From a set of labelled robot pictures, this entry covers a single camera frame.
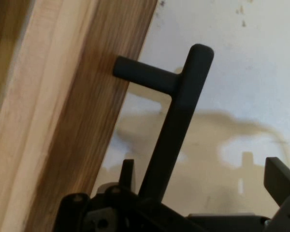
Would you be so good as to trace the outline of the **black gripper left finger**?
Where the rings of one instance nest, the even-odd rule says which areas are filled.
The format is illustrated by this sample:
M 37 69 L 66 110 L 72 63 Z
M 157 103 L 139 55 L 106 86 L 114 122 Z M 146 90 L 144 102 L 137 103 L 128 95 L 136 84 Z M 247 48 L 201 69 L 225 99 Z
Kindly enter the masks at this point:
M 132 192 L 134 161 L 123 161 L 118 182 L 90 198 L 65 196 L 53 226 L 54 232 L 197 232 L 196 224 L 152 199 Z

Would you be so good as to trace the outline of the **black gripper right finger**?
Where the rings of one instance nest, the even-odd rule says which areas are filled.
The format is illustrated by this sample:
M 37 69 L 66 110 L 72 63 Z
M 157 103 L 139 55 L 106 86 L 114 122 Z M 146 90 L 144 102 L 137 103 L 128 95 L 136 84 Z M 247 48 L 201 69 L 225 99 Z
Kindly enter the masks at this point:
M 290 232 L 290 169 L 277 157 L 266 159 L 264 186 L 279 206 L 265 231 Z

